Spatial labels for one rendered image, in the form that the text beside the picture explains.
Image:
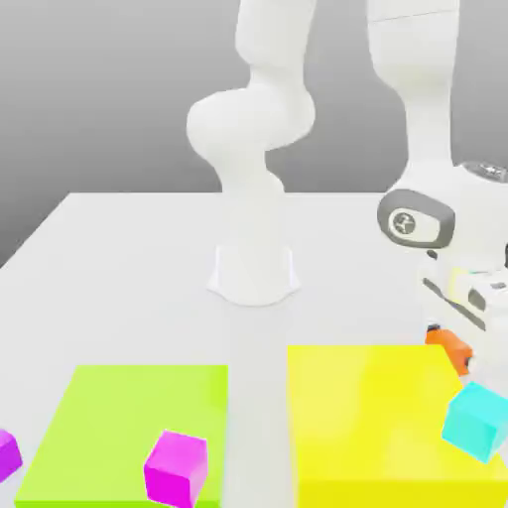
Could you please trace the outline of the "small magenta cube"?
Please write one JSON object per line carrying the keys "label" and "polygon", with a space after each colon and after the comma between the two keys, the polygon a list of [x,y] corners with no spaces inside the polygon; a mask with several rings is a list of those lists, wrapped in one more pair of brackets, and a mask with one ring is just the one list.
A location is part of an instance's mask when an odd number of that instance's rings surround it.
{"label": "small magenta cube", "polygon": [[149,500],[175,508],[194,508],[208,475],[206,439],[164,430],[143,472]]}
{"label": "small magenta cube", "polygon": [[0,483],[17,471],[23,464],[15,437],[0,429]]}

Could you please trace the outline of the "large yellow box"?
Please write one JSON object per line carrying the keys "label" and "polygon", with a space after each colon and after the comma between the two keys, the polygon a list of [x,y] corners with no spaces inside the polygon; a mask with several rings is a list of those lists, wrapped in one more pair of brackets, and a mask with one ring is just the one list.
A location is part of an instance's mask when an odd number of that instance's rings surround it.
{"label": "large yellow box", "polygon": [[295,508],[505,508],[508,466],[442,438],[460,381],[438,345],[291,345]]}

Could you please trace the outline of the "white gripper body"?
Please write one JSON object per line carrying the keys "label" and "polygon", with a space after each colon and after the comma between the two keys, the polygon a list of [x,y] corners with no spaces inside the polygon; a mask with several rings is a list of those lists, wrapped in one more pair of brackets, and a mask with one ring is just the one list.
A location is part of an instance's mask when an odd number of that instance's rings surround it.
{"label": "white gripper body", "polygon": [[508,373],[508,271],[457,272],[441,285],[426,276],[422,283],[435,307],[428,326],[449,329],[472,348],[465,376]]}

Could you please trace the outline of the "small cyan cube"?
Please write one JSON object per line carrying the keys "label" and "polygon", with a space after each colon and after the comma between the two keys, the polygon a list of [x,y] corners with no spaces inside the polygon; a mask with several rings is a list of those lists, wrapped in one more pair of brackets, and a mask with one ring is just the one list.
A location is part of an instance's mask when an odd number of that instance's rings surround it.
{"label": "small cyan cube", "polygon": [[488,463],[508,438],[508,399],[469,382],[448,404],[442,438]]}

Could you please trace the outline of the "large lime green box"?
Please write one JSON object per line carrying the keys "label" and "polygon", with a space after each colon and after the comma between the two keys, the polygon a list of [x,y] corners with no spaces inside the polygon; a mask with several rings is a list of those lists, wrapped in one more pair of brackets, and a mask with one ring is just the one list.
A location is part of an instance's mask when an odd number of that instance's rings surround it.
{"label": "large lime green box", "polygon": [[16,508],[175,508],[149,500],[143,466],[164,430],[206,439],[194,508],[222,508],[224,365],[80,365],[15,497]]}

